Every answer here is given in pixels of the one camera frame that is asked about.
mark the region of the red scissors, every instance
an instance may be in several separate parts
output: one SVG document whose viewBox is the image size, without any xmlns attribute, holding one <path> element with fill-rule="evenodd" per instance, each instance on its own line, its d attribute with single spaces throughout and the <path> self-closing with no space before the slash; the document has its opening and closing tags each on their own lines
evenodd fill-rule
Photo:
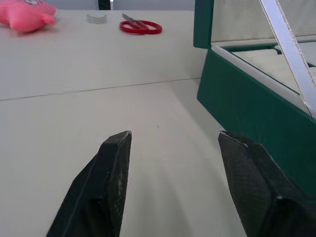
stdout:
<svg viewBox="0 0 316 237">
<path fill-rule="evenodd" d="M 122 14 L 122 16 L 127 21 L 122 21 L 119 24 L 119 28 L 121 31 L 129 33 L 129 34 L 136 34 L 136 35 L 156 35 L 160 34 L 162 32 L 161 25 L 158 25 L 157 23 L 151 22 L 151 21 L 141 21 L 141 20 L 134 20 L 133 18 Z"/>
</svg>

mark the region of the pink stuffed toy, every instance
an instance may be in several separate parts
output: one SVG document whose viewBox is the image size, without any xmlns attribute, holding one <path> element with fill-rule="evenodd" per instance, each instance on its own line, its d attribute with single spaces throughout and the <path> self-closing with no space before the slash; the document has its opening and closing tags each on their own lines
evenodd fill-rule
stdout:
<svg viewBox="0 0 316 237">
<path fill-rule="evenodd" d="M 31 32 L 55 23 L 56 8 L 42 0 L 0 0 L 0 23 L 19 32 Z"/>
</svg>

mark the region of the white table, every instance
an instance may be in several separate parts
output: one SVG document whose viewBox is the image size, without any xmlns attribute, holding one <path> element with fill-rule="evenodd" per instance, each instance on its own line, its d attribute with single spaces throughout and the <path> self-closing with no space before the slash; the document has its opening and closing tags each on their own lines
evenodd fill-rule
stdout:
<svg viewBox="0 0 316 237">
<path fill-rule="evenodd" d="M 90 12 L 60 10 L 30 35 L 0 27 L 0 100 L 200 77 L 206 51 L 193 47 L 192 11 L 124 11 L 161 24 L 154 36 L 121 32 L 122 11 L 105 11 L 101 25 Z"/>
</svg>

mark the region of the open green box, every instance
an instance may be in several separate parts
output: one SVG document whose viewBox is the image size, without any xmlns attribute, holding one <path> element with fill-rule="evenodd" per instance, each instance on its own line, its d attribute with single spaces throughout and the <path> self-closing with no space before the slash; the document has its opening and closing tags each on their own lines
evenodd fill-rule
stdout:
<svg viewBox="0 0 316 237">
<path fill-rule="evenodd" d="M 297 41 L 316 41 L 315 1 L 290 2 L 305 9 L 300 23 L 288 18 Z M 316 197 L 316 120 L 300 92 L 233 54 L 276 45 L 259 0 L 196 0 L 194 46 L 208 49 L 198 100 L 227 131 L 261 143 L 307 196 Z"/>
</svg>

